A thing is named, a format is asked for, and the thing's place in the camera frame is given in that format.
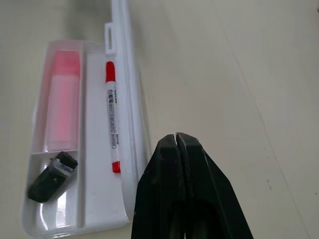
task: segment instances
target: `clamp jaw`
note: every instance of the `clamp jaw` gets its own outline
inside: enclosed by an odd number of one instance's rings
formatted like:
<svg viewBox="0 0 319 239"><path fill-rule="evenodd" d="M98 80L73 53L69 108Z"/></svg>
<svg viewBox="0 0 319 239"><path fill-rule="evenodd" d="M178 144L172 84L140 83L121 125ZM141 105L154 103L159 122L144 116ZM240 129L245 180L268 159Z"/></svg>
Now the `clamp jaw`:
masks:
<svg viewBox="0 0 319 239"><path fill-rule="evenodd" d="M233 188L197 138L161 139L141 177L132 239L252 239Z"/></svg>

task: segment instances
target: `beige floor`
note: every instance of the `beige floor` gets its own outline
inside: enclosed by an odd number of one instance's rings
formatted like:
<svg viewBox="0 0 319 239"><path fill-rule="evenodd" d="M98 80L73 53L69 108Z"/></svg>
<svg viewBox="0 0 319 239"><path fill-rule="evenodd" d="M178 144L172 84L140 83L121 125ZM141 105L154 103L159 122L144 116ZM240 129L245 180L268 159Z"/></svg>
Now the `beige floor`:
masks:
<svg viewBox="0 0 319 239"><path fill-rule="evenodd" d="M103 40L102 0L0 0L0 232L19 226L46 43ZM319 235L317 0L134 0L152 149L196 136L256 239ZM131 226L78 238L130 238Z"/></svg>

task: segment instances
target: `pink object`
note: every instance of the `pink object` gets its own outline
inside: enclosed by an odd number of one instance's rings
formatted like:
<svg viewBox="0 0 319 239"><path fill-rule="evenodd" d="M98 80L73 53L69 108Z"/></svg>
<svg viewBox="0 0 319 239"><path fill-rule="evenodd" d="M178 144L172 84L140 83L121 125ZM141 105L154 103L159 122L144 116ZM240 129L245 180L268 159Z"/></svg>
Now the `pink object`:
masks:
<svg viewBox="0 0 319 239"><path fill-rule="evenodd" d="M48 100L44 151L77 149L79 85L79 53L57 51Z"/></svg>

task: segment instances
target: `whiteboard marker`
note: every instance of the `whiteboard marker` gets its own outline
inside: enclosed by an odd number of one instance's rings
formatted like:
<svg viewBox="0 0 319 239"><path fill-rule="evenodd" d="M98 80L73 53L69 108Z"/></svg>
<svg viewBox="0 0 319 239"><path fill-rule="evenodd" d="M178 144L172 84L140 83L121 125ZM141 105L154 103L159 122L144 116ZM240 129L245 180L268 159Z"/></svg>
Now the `whiteboard marker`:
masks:
<svg viewBox="0 0 319 239"><path fill-rule="evenodd" d="M118 102L116 95L115 66L113 61L108 61L106 63L106 93L110 124L112 170L114 173L120 173L119 134L116 124L116 108Z"/></svg>

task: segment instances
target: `white plastic pencil case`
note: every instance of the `white plastic pencil case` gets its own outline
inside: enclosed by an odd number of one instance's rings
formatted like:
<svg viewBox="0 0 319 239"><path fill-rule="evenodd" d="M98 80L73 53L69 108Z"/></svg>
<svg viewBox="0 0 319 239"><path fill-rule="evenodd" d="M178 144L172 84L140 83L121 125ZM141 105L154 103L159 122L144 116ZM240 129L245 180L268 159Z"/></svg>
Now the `white plastic pencil case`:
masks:
<svg viewBox="0 0 319 239"><path fill-rule="evenodd" d="M133 218L138 180L150 152L127 4L112 1L104 44L57 40L48 45L21 209L22 227L33 238L101 231L124 226ZM120 174L112 171L111 163L108 61L116 68ZM56 64L69 67L57 70ZM60 151L78 161L74 177L46 203L29 199L28 188Z"/></svg>

